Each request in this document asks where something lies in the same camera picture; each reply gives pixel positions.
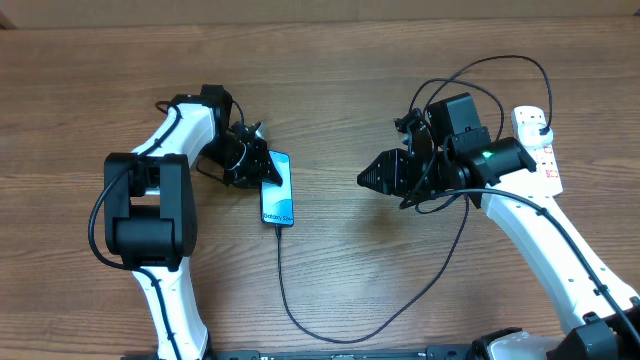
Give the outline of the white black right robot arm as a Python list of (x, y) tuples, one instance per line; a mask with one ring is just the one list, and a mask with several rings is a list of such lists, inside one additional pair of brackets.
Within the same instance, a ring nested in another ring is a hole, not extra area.
[(544, 116), (494, 140), (470, 94), (413, 109), (394, 121), (404, 147), (382, 152), (360, 186), (403, 197), (409, 207), (465, 196), (511, 239), (543, 286), (564, 333), (535, 336), (512, 327), (476, 338), (468, 359), (636, 359), (639, 294), (589, 247), (554, 199)]

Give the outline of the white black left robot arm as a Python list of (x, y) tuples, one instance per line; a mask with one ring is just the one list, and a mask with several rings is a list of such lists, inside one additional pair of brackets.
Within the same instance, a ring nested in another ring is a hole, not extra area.
[(109, 267), (130, 272), (141, 287), (158, 337), (155, 359), (212, 359), (210, 332), (202, 320), (190, 274), (198, 224), (191, 169), (203, 158), (223, 169), (219, 182), (241, 189), (280, 188), (260, 124), (231, 122), (238, 104), (221, 85), (205, 84), (195, 95), (159, 101), (165, 120), (130, 152), (109, 154), (104, 189), (88, 224), (95, 241), (98, 213), (105, 243), (120, 257)]

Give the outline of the Samsung Galaxy smartphone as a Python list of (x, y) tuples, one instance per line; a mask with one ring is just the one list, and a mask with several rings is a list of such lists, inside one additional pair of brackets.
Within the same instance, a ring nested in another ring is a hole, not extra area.
[(269, 151), (281, 185), (263, 181), (261, 184), (261, 220), (266, 224), (294, 225), (293, 192), (290, 157), (286, 153)]

